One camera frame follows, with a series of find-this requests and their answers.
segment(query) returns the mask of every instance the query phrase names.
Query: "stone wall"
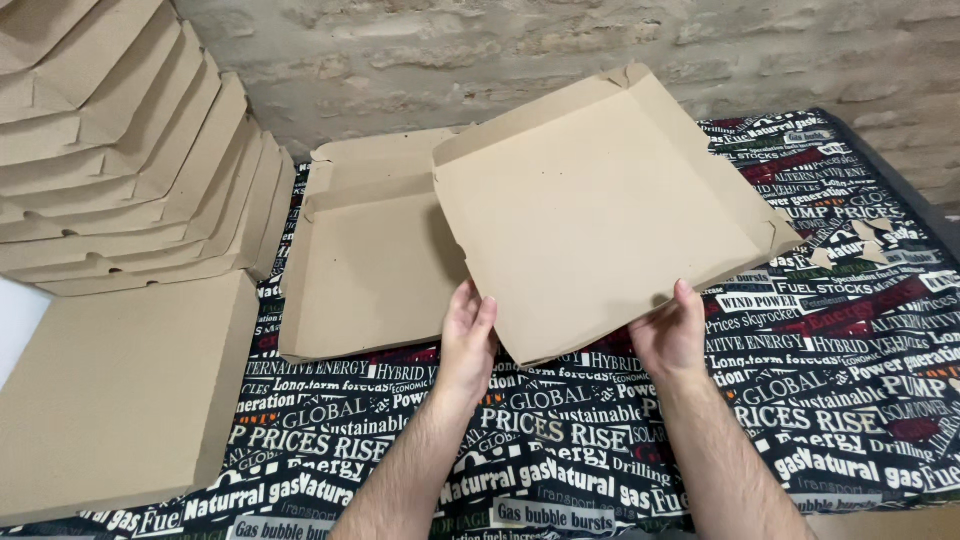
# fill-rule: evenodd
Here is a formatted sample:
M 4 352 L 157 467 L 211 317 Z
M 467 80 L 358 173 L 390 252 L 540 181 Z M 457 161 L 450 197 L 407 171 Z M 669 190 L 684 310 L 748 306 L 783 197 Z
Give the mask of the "stone wall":
M 629 61 L 695 118 L 821 106 L 960 209 L 960 0 L 176 0 L 297 158 Z

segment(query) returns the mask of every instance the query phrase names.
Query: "left hand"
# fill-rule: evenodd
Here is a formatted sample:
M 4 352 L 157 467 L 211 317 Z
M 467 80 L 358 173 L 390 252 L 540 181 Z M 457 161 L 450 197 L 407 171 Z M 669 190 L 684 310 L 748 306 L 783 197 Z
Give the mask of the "left hand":
M 440 372 L 434 390 L 449 399 L 466 400 L 472 413 L 490 384 L 497 339 L 493 332 L 496 300 L 482 301 L 473 280 L 461 283 L 444 318 Z

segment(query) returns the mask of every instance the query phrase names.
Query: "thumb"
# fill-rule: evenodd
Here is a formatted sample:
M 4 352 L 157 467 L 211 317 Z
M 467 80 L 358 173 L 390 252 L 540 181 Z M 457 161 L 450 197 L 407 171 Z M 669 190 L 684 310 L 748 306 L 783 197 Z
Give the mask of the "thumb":
M 690 283 L 684 279 L 679 279 L 674 283 L 673 297 L 684 310 L 684 316 L 696 316 L 698 312 L 701 314 L 704 312 L 704 301 L 700 298 L 700 294 L 693 290 Z
M 496 300 L 493 296 L 487 296 L 477 311 L 477 318 L 473 321 L 473 329 L 470 335 L 478 341 L 486 340 L 493 330 L 493 323 L 496 322 Z

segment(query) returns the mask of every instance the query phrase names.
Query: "hand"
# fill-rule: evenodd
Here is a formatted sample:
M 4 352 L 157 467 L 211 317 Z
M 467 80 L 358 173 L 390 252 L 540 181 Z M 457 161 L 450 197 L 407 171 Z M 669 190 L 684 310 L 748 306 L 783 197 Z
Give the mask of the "hand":
M 704 301 L 684 280 L 673 285 L 673 297 L 627 327 L 640 363 L 657 385 L 707 374 Z
M 464 406 L 471 413 L 490 384 L 497 349 L 495 321 L 496 300 L 488 296 L 481 301 L 473 280 L 461 283 L 444 318 L 440 372 L 434 390 L 449 399 L 466 399 Z

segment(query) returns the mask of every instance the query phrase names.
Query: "black patterned tablecloth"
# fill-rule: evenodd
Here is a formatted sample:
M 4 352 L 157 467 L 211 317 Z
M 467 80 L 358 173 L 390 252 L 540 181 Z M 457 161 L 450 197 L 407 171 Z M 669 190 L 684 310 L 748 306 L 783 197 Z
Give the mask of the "black patterned tablecloth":
M 821 110 L 700 124 L 711 151 L 808 238 L 704 295 L 708 369 L 775 477 L 804 513 L 956 499 L 955 232 Z M 218 483 L 165 504 L 0 532 L 284 538 L 299 527 L 298 540 L 324 537 L 430 390 L 438 347 L 300 366 L 276 355 L 277 284 L 306 169 L 275 276 L 259 289 L 260 319 Z M 862 258 L 864 234 L 888 263 Z M 832 268 L 808 261 L 814 248 L 826 250 Z M 527 371 L 501 351 L 431 538 L 691 528 L 686 507 L 656 389 L 617 331 Z

